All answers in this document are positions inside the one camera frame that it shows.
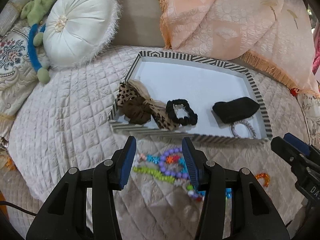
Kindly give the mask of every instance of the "black and white striped tray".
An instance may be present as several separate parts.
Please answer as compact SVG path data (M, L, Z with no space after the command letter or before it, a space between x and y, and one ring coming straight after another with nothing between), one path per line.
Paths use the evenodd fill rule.
M208 73L216 77L212 84L208 84ZM225 74L230 76L230 84L228 85L222 81L226 78ZM178 98L187 99L190 107L198 114L196 128L180 127L178 130L168 131L159 129L154 120L145 125L129 124L123 116L119 115L117 102L115 101L109 114L109 121L114 130L172 138L189 136L193 141L207 143L230 143L239 139L232 136L230 126L217 126L216 118L210 113L211 107L218 101L230 101L241 96L249 96L260 105L260 110L248 119L251 125L255 127L257 139L240 139L253 142L266 141L272 138L270 120L263 98L250 72L244 67L222 60L183 53L141 51L124 81L140 78L153 99L161 100L164 103ZM244 92L240 91L241 88L233 86L240 79L245 84L245 87L242 85Z

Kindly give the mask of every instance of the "embroidered fan pattern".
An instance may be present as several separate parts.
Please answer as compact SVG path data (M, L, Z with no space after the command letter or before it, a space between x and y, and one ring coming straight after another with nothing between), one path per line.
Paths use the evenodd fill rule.
M8 70L21 62L26 46L23 40L6 40L0 42L0 69Z

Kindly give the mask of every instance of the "silver hair tie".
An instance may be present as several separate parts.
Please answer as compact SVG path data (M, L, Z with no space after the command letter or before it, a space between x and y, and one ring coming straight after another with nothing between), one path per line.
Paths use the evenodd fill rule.
M250 133L252 134L252 138L253 138L253 139L255 139L255 138L257 137L257 134L256 134L256 132L254 131L252 125L251 125L248 121L246 121L246 120L240 120L240 121L234 122L234 123L231 125L231 132L232 132L232 134L233 134L234 137L236 137L236 138L241 138L240 135L238 135L238 134L236 133L236 124L239 124L239 123L243 124L245 127L248 128L248 130L249 130Z

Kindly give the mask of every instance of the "white cushion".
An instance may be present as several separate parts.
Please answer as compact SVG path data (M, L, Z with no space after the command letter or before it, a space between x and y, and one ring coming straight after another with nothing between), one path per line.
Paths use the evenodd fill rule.
M114 37L117 0L58 0L46 21L44 49L54 66L75 66L97 55Z

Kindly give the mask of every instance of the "black cable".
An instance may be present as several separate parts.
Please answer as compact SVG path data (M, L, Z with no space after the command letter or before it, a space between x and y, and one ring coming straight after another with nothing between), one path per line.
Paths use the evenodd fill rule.
M28 214L28 215L31 215L31 216L36 216L36 215L37 215L36 213L30 212L30 211L28 211L28 210L25 210L25 209L23 209L23 208L21 208L21 207L19 207L19 206L16 206L15 204L12 204L12 203L10 203L10 202L7 202L7 201L0 201L0 206L13 207L13 208L15 208L15 209L18 209L18 210L20 210L20 211Z

